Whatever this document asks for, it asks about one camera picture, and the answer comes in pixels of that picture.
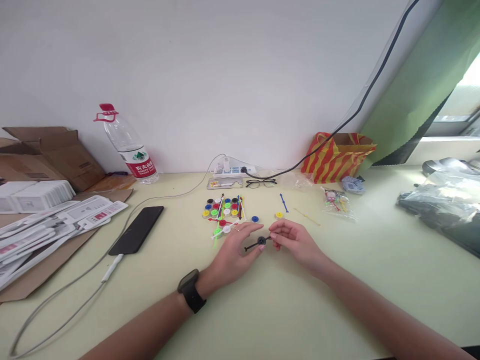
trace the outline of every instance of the red cap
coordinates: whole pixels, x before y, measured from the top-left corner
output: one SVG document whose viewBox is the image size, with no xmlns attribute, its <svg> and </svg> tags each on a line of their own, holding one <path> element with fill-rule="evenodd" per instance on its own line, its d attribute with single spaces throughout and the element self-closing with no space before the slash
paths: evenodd
<svg viewBox="0 0 480 360">
<path fill-rule="evenodd" d="M 112 104 L 100 104 L 100 109 L 103 111 L 115 111 L 115 108 Z"/>
</svg>

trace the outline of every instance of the gray object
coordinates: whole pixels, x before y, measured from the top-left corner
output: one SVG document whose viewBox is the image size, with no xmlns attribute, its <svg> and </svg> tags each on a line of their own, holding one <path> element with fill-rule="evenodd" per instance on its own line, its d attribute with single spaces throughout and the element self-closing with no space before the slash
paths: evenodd
<svg viewBox="0 0 480 360">
<path fill-rule="evenodd" d="M 235 186 L 236 188 L 243 188 L 244 187 L 244 180 L 242 177 L 211 177 L 208 179 L 208 184 L 206 188 L 208 190 L 214 189 L 231 189 L 234 187 L 235 183 L 238 183 L 239 186 Z"/>
<path fill-rule="evenodd" d="M 440 169 L 451 169 L 464 174 L 480 175 L 480 172 L 470 167 L 468 162 L 457 160 L 453 157 L 446 157 L 441 160 L 428 160 L 425 161 L 421 166 L 421 172 L 426 177 Z"/>
</svg>

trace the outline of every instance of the window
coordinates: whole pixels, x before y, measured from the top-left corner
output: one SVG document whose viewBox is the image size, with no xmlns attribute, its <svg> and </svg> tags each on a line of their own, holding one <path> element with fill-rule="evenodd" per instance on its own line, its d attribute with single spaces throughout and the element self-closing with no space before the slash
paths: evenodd
<svg viewBox="0 0 480 360">
<path fill-rule="evenodd" d="M 453 89 L 425 136 L 480 137 L 480 54 Z"/>
</svg>

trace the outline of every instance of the water bottle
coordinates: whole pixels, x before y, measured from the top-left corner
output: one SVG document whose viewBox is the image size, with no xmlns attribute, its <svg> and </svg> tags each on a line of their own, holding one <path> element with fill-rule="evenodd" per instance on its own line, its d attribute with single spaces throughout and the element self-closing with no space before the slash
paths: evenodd
<svg viewBox="0 0 480 360">
<path fill-rule="evenodd" d="M 159 174 L 149 154 L 142 145 L 135 129 L 120 117 L 112 104 L 100 104 L 102 112 L 96 114 L 96 121 L 102 121 L 106 135 L 120 154 L 132 175 L 141 184 L 153 184 Z"/>
</svg>

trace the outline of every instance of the gray cable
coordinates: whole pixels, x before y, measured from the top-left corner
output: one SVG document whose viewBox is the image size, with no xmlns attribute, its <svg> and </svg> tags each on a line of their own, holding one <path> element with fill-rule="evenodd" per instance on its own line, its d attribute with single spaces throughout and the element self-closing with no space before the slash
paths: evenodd
<svg viewBox="0 0 480 360">
<path fill-rule="evenodd" d="M 108 255 L 110 249 L 115 245 L 115 243 L 117 242 L 118 239 L 120 239 L 120 237 L 122 236 L 122 234 L 124 233 L 125 229 L 127 228 L 127 225 L 130 221 L 130 218 L 132 217 L 133 213 L 135 212 L 135 210 L 138 209 L 138 207 L 142 204 L 144 204 L 145 202 L 149 201 L 149 200 L 153 200 L 153 199 L 166 199 L 166 198 L 176 198 L 176 197 L 180 197 L 180 196 L 183 196 L 183 195 L 187 195 L 189 193 L 191 193 L 193 190 L 195 190 L 196 188 L 198 188 L 205 180 L 205 177 L 207 176 L 207 174 L 209 173 L 209 170 L 210 170 L 210 167 L 212 166 L 213 162 L 215 161 L 215 159 L 217 159 L 219 156 L 226 156 L 224 153 L 221 153 L 221 154 L 218 154 L 217 156 L 215 156 L 212 161 L 210 162 L 210 164 L 208 165 L 208 168 L 206 169 L 206 172 L 205 174 L 203 175 L 203 178 L 201 179 L 201 181 L 194 187 L 192 188 L 191 190 L 187 191 L 187 192 L 184 192 L 184 193 L 181 193 L 181 194 L 178 194 L 178 195 L 168 195 L 168 196 L 155 196 L 155 197 L 149 197 L 148 199 L 145 199 L 143 200 L 142 202 L 140 202 L 137 206 L 135 206 L 133 208 L 133 210 L 130 212 L 130 214 L 128 215 L 128 217 L 126 218 L 125 220 L 125 223 L 123 224 L 123 227 L 120 231 L 120 233 L 118 234 L 118 236 L 116 237 L 115 241 L 111 244 L 111 246 L 108 248 L 108 250 L 100 257 L 100 259 L 98 259 L 90 268 L 88 268 L 84 273 L 82 273 L 80 276 L 76 277 L 74 280 L 70 281 L 68 284 L 64 285 L 63 287 L 59 288 L 57 291 L 55 291 L 53 294 L 51 294 L 49 297 L 47 297 L 44 301 L 41 302 L 40 305 L 38 305 L 36 307 L 35 310 L 32 311 L 32 313 L 28 316 L 28 318 L 25 320 L 25 322 L 23 323 L 23 325 L 21 326 L 20 330 L 18 331 L 18 333 L 16 334 L 15 338 L 13 339 L 13 343 L 10 347 L 10 350 L 8 352 L 8 358 L 9 359 L 20 359 L 22 357 L 24 357 L 25 355 L 31 353 L 33 350 L 35 350 L 36 348 L 38 348 L 39 346 L 41 346 L 42 344 L 44 344 L 45 342 L 47 342 L 48 340 L 50 340 L 53 336 L 55 336 L 60 330 L 62 330 L 83 308 L 85 305 L 87 305 L 89 303 L 90 300 L 92 300 L 94 298 L 94 296 L 100 291 L 100 289 L 102 288 L 102 286 L 105 284 L 105 282 L 102 282 L 100 284 L 100 286 L 93 292 L 93 294 L 78 308 L 77 311 L 75 311 L 75 313 L 70 316 L 68 318 L 67 321 L 65 321 L 57 330 L 55 330 L 52 334 L 50 334 L 47 338 L 45 338 L 44 340 L 42 340 L 41 342 L 39 342 L 38 344 L 36 344 L 35 346 L 33 346 L 32 348 L 30 348 L 29 350 L 21 353 L 20 355 L 15 355 L 15 352 L 16 352 L 16 348 L 17 348 L 17 344 L 19 343 L 20 341 L 20 338 L 22 337 L 22 334 L 24 333 L 24 331 L 27 329 L 27 327 L 29 326 L 29 324 L 32 322 L 32 320 L 34 319 L 34 317 L 40 312 L 40 310 L 43 308 L 44 305 L 46 305 L 51 299 L 53 299 L 55 296 L 57 296 L 58 294 L 60 294 L 63 290 L 65 290 L 66 288 L 68 288 L 70 285 L 74 284 L 75 282 L 77 282 L 78 280 L 80 280 L 81 278 L 83 278 L 85 275 L 87 275 L 91 270 L 93 270 L 98 264 L 100 264 L 100 262 Z"/>
</svg>

